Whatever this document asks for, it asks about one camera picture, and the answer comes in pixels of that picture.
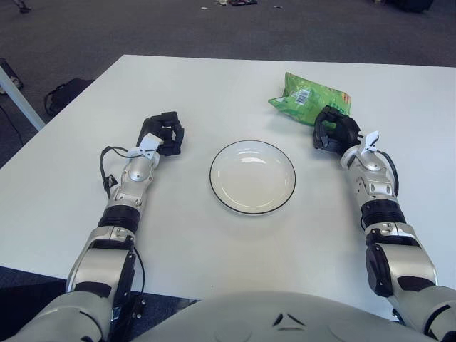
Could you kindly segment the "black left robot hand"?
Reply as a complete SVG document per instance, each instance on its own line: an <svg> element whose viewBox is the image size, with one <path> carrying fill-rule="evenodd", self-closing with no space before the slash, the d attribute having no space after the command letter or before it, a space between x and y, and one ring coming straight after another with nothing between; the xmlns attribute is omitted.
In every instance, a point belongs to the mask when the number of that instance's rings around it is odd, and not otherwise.
<svg viewBox="0 0 456 342"><path fill-rule="evenodd" d="M161 113L144 120L136 146L163 156L179 155L184 133L175 111Z"/></svg>

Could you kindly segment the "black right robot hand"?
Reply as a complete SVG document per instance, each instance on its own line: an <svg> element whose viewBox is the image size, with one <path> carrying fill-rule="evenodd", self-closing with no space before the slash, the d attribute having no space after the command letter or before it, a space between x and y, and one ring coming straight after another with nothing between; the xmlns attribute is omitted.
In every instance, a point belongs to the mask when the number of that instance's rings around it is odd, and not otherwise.
<svg viewBox="0 0 456 342"><path fill-rule="evenodd" d="M360 131L353 118L327 105L315 119L313 146L317 150L342 155L349 148L360 144L358 139Z"/></svg>

